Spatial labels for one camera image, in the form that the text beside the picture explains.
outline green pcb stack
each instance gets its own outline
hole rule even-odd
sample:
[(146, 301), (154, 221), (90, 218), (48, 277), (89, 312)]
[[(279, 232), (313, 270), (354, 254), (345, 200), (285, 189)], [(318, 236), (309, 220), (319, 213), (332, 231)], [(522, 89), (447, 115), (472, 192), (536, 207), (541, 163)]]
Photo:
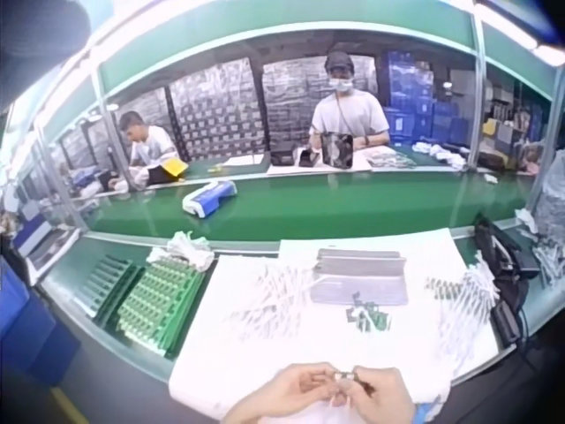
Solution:
[(131, 340), (165, 354), (176, 342), (204, 273), (186, 261), (154, 262), (119, 308), (118, 328)]
[(143, 271), (132, 261), (106, 255), (79, 288), (75, 301), (93, 322), (105, 327)]

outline cap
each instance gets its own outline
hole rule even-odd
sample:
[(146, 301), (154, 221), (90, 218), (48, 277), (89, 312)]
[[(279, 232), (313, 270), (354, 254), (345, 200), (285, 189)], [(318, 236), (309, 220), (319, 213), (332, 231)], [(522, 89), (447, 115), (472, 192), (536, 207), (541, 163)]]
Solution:
[(346, 68), (349, 69), (351, 73), (355, 73), (355, 66), (353, 65), (350, 55), (343, 51), (330, 51), (324, 68), (326, 68), (326, 72), (330, 72), (335, 68)]

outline blue and white device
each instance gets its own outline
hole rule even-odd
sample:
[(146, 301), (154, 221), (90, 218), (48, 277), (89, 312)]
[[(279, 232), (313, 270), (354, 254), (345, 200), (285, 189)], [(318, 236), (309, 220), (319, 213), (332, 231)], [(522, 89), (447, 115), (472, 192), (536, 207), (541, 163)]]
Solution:
[(214, 181), (187, 194), (183, 199), (183, 209), (191, 215), (205, 218), (220, 207), (220, 199), (235, 196), (237, 188), (233, 181)]

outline white t-shirt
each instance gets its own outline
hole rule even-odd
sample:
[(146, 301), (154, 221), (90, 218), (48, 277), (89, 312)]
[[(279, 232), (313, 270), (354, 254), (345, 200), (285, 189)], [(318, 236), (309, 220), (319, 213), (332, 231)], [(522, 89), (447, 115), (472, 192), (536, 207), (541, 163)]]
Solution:
[(354, 89), (350, 95), (339, 98), (339, 106), (335, 94), (318, 103), (312, 118), (310, 135), (314, 132), (342, 134), (353, 132), (353, 137), (363, 137), (386, 130), (388, 130), (388, 121), (379, 101), (366, 91)]
[(130, 163), (140, 159), (145, 165), (158, 164), (163, 156), (163, 152), (170, 148), (175, 149), (172, 155), (166, 155), (167, 158), (177, 155), (177, 148), (171, 141), (169, 135), (160, 126), (150, 125), (148, 127), (147, 140), (132, 145), (132, 158)]

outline worker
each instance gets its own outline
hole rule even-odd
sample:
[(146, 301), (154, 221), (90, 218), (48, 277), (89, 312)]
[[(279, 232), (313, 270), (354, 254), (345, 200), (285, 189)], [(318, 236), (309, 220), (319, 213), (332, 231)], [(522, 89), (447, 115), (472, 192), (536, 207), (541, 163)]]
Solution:
[(120, 130), (132, 142), (130, 166), (148, 166), (178, 156), (167, 132), (160, 126), (147, 125), (136, 111), (125, 112), (120, 118)]
[(388, 144), (388, 122), (379, 101), (353, 87), (355, 66), (351, 57), (332, 51), (324, 66), (335, 93), (321, 100), (314, 110), (310, 128), (312, 148), (321, 148), (323, 133), (350, 134), (356, 150)]
[[(337, 372), (328, 363), (286, 367), (273, 380), (233, 406), (222, 424), (255, 424), (263, 417), (289, 417), (319, 401), (331, 400), (332, 406), (339, 407), (347, 403), (347, 398), (368, 424), (423, 422), (423, 414), (417, 414), (397, 369), (355, 367), (353, 372), (365, 388), (349, 379), (336, 381)], [(372, 389), (371, 394), (366, 391), (367, 385)]]

